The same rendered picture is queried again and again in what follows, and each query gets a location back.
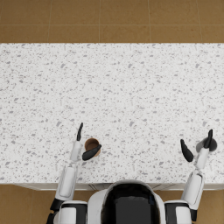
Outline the grey cup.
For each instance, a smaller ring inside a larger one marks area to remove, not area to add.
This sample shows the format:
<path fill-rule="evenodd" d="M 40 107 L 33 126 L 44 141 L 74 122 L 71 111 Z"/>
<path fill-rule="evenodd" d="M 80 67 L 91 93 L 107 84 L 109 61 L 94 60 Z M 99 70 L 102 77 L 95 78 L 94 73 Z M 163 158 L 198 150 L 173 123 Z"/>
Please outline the grey cup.
<path fill-rule="evenodd" d="M 196 145 L 196 151 L 200 152 L 201 149 L 209 149 L 210 152 L 215 151 L 217 149 L 217 142 L 212 138 L 210 141 L 207 139 L 203 139 Z"/>

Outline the robot body dark round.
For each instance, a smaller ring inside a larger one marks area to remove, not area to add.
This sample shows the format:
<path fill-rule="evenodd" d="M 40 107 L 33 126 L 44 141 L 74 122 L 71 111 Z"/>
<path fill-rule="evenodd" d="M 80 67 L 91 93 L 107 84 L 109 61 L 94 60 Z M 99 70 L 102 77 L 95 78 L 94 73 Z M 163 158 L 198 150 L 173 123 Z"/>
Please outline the robot body dark round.
<path fill-rule="evenodd" d="M 90 197 L 87 224 L 166 224 L 165 204 L 142 181 L 117 181 Z"/>

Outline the brown cup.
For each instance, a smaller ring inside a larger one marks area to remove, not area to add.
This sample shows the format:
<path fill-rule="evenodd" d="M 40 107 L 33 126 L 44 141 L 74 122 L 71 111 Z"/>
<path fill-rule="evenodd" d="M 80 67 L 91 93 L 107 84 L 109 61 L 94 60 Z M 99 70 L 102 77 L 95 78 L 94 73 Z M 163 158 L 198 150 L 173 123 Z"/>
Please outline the brown cup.
<path fill-rule="evenodd" d="M 99 141 L 95 138 L 89 138 L 85 142 L 85 152 L 83 154 L 83 158 L 86 160 L 96 157 L 100 154 L 101 152 L 101 145 L 99 144 Z"/>

